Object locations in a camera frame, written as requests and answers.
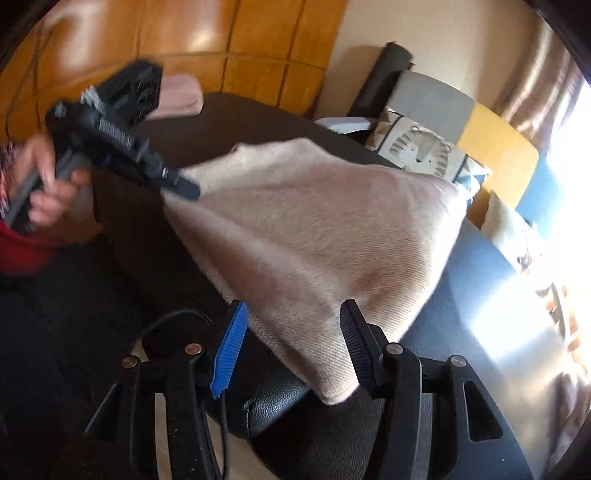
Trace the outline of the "floral patterned sleeve forearm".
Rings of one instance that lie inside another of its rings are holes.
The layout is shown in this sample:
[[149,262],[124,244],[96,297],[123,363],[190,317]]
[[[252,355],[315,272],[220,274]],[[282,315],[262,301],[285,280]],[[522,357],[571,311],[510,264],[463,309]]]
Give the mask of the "floral patterned sleeve forearm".
[[1,146],[0,151],[0,211],[4,219],[10,207],[9,190],[12,183],[12,171],[21,145],[9,142]]

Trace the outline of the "person's left hand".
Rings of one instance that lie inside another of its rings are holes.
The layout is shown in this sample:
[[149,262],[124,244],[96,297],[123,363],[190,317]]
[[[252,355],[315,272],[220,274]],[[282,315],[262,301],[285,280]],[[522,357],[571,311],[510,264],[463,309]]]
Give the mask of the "person's left hand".
[[53,143],[44,134],[30,137],[19,151],[10,175],[10,194],[32,171],[42,181],[42,188],[30,196],[29,219],[35,227],[50,229],[61,221],[77,223],[93,217],[91,171],[76,169],[69,180],[57,179]]

